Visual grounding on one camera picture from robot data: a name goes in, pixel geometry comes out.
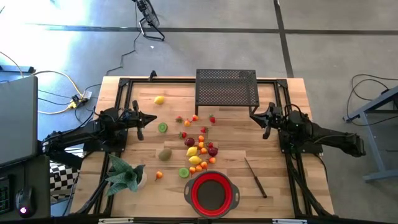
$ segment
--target wooden table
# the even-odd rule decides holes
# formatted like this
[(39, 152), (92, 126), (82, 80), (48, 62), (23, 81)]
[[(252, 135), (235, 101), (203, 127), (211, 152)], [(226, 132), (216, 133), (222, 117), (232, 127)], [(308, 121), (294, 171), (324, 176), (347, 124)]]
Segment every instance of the wooden table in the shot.
[[(97, 112), (114, 106), (119, 78), (104, 77)], [(287, 81), (291, 102), (311, 117), (303, 79), (289, 78)], [(257, 111), (262, 113), (270, 101), (275, 102), (274, 89), (272, 85), (263, 84), (258, 86), (258, 90), (260, 107)], [(154, 98), (159, 95), (165, 96), (162, 105), (154, 104)], [(193, 122), (190, 127), (184, 127), (183, 124), (175, 122), (175, 117), (180, 115), (183, 118), (191, 118), (195, 113), (194, 83), (135, 83), (131, 99), (138, 101), (139, 109), (143, 113), (157, 115), (157, 119), (143, 129), (144, 141), (138, 141), (135, 128), (130, 129), (126, 150), (121, 156), (132, 166), (145, 164), (148, 181), (138, 192), (125, 189), (117, 193), (114, 196), (112, 216), (197, 217), (183, 196), (183, 188), (188, 179), (178, 176), (179, 168), (190, 167), (185, 155), (187, 147), (184, 146), (183, 140), (178, 138), (178, 134), (185, 131), (188, 136), (196, 139), (201, 134), (201, 127), (206, 126), (209, 129), (206, 141), (212, 141), (219, 149), (217, 163), (210, 164), (209, 170), (226, 174), (241, 193), (238, 207), (230, 211), (225, 218), (294, 217), (286, 163), (284, 155), (280, 152), (277, 132), (271, 131), (269, 139), (263, 140), (264, 130), (249, 118), (247, 107), (201, 107), (199, 120)], [(215, 124), (210, 123), (208, 114), (216, 117)], [(166, 133), (157, 130), (161, 122), (166, 122), (169, 127)], [(169, 161), (163, 162), (158, 159), (157, 156), (163, 149), (172, 150)], [(81, 208), (98, 185), (103, 157), (103, 152), (96, 152), (84, 160), (72, 212)], [(268, 198), (262, 198), (244, 157), (259, 177)], [(333, 213), (321, 162), (313, 155), (303, 154), (303, 164), (309, 189), (323, 207)], [(164, 177), (155, 182), (155, 173), (158, 170), (164, 173)], [(300, 208), (304, 211), (302, 194), (300, 188), (297, 189)]]

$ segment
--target black and white checkered pattern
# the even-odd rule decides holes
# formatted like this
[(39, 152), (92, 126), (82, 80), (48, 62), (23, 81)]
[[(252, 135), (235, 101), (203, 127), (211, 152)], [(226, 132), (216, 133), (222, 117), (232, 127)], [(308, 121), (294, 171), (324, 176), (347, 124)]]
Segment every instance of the black and white checkered pattern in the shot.
[[(50, 192), (55, 190), (71, 189), (73, 182), (79, 174), (78, 169), (74, 169), (63, 164), (50, 164)], [(52, 195), (56, 200), (69, 197), (69, 194)]]

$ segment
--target yellow cable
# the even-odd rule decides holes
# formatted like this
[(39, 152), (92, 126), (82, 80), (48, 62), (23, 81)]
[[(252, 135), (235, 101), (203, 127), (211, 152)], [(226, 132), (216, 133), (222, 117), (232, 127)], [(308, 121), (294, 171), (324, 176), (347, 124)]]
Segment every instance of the yellow cable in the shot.
[(69, 79), (69, 81), (72, 83), (73, 87), (75, 87), (75, 90), (79, 93), (80, 97), (83, 96), (83, 94), (80, 93), (80, 91), (79, 91), (79, 89), (77, 88), (76, 84), (72, 81), (72, 79), (69, 77), (69, 75), (67, 75), (67, 74), (65, 74), (65, 73), (57, 72), (57, 71), (51, 71), (51, 70), (46, 70), (46, 71), (35, 72), (35, 73), (31, 74), (31, 75), (38, 75), (38, 74), (40, 74), (40, 73), (48, 73), (48, 72), (57, 73), (57, 74), (60, 74), (60, 75), (63, 75), (63, 76), (65, 76), (65, 77), (67, 77), (67, 78)]
[[(75, 82), (73, 82), (73, 80), (69, 77), (69, 75), (62, 73), (62, 72), (57, 72), (57, 71), (52, 71), (52, 70), (46, 70), (46, 71), (40, 71), (40, 72), (35, 72), (31, 75), (38, 75), (40, 73), (49, 73), (49, 72), (53, 72), (53, 73), (57, 73), (59, 75), (63, 75), (65, 77), (67, 77), (69, 79), (69, 81), (72, 83), (73, 87), (75, 87), (75, 90), (77, 91), (77, 93), (80, 95), (80, 98), (83, 98), (83, 94), (80, 93), (79, 89), (77, 88)], [(44, 111), (38, 111), (38, 113), (42, 113), (42, 114), (60, 114), (63, 112), (66, 112), (72, 108), (76, 108), (76, 103), (75, 102), (71, 102), (68, 107), (66, 107), (64, 110), (61, 111), (57, 111), (57, 112), (44, 112)]]
[(69, 110), (69, 109), (70, 109), (70, 108), (67, 107), (67, 108), (65, 108), (64, 110), (57, 111), (57, 112), (44, 112), (44, 111), (37, 111), (37, 112), (42, 113), (42, 114), (60, 114), (60, 113), (63, 113), (63, 112), (65, 112), (65, 111)]

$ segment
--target floor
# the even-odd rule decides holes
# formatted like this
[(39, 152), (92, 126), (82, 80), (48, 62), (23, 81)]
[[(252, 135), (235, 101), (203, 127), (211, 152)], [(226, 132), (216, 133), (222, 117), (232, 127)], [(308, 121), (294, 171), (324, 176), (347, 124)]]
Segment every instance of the floor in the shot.
[[(194, 76), (197, 68), (230, 68), (255, 69), (259, 77), (304, 78), (314, 122), (358, 132), (369, 149), (366, 129), (346, 124), (341, 118), (346, 113), (352, 76), (367, 73), (398, 78), (398, 2), (275, 2), (153, 0), (160, 27), (168, 31), (165, 42), (139, 37), (136, 52), (124, 58), (124, 68), (109, 75), (146, 76), (156, 70), (160, 76)], [(132, 50), (138, 34), (130, 0), (3, 0), (0, 10), (2, 6), (6, 7), (0, 13), (0, 26), (5, 31), (1, 51), (19, 65), (65, 72), (80, 90), (101, 83), (106, 71), (119, 65), (121, 54)], [(11, 62), (1, 57), (0, 63)], [(0, 74), (1, 79), (4, 77), (16, 76)], [(397, 85), (394, 81), (384, 83), (388, 87)], [(64, 77), (53, 74), (40, 75), (39, 88), (67, 96), (75, 94)], [(97, 95), (99, 88), (91, 90)], [(358, 88), (360, 95), (367, 98), (374, 98), (383, 90), (374, 82)], [(45, 93), (39, 96), (57, 102), (65, 100)], [(349, 109), (364, 103), (354, 98)], [(63, 106), (40, 101), (39, 108), (57, 111)], [(84, 119), (89, 114), (79, 109), (77, 115)], [(73, 111), (40, 114), (38, 137), (77, 125)], [(398, 179), (370, 184), (362, 180), (363, 175), (377, 170), (370, 151), (367, 156), (353, 158), (338, 149), (324, 150), (337, 215), (397, 222)], [(389, 154), (390, 161), (397, 157), (397, 153)], [(396, 165), (397, 162), (391, 163), (391, 167)]]

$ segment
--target knife handle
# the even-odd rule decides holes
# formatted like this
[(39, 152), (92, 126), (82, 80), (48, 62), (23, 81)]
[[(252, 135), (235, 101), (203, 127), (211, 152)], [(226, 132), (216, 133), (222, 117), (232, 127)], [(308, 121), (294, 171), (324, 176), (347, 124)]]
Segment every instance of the knife handle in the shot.
[(262, 197), (263, 198), (267, 198), (268, 196), (267, 196), (266, 192), (264, 191), (264, 189), (262, 188), (262, 185), (261, 185), (260, 180), (258, 179), (258, 177), (254, 177), (254, 180), (256, 180), (257, 186), (260, 188), (260, 191), (262, 193)]

